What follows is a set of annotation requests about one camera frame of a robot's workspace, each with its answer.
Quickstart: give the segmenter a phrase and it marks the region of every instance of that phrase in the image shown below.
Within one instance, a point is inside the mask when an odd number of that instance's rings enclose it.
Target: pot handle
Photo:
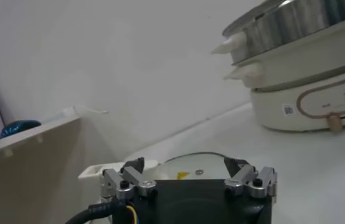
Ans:
[[[233,50],[241,48],[247,44],[247,35],[244,32],[235,33],[216,47],[211,54],[228,54]]]

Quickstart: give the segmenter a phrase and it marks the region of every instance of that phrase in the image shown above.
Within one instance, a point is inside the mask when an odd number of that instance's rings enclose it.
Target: sticker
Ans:
[[[282,112],[285,117],[290,117],[294,115],[294,107],[292,104],[285,103],[282,104]]]
[[[187,177],[190,173],[188,172],[179,172],[177,174],[177,180],[182,180],[183,178]]]

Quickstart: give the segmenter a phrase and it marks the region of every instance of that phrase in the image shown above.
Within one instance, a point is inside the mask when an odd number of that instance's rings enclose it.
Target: white plastic handle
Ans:
[[[245,77],[259,78],[263,75],[263,67],[259,63],[253,63],[235,68],[224,79],[243,79]]]
[[[241,48],[247,44],[247,35],[244,32],[235,33],[216,47],[211,54],[228,54],[233,50]]]

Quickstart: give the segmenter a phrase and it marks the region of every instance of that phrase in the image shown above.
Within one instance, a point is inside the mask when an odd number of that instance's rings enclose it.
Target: black cable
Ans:
[[[113,201],[90,205],[88,209],[72,217],[66,224],[84,224],[91,220],[102,219],[112,215],[120,207],[125,207],[125,203]]]
[[[83,224],[90,221],[90,212],[88,209],[76,214],[66,224]]]
[[[173,157],[171,159],[166,160],[164,163],[167,163],[167,162],[170,162],[172,160],[179,159],[179,158],[182,158],[182,157],[193,156],[193,155],[216,155],[216,156],[220,156],[222,158],[229,158],[228,156],[225,156],[225,155],[223,155],[221,153],[217,153],[217,152],[193,152],[193,153],[189,153],[189,154],[184,154],[184,155],[180,155],[180,156],[177,156],[177,157]]]

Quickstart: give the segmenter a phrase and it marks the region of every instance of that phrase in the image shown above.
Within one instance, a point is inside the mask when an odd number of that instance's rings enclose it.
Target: white cable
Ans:
[[[109,114],[109,112],[107,110],[94,110],[94,109],[91,109],[91,108],[88,108],[88,107],[85,107],[85,106],[81,106],[81,105],[78,105],[76,107],[79,107],[81,109],[84,109],[84,110],[87,110],[87,111],[90,111],[90,112],[93,112],[93,113],[97,113],[97,114]]]

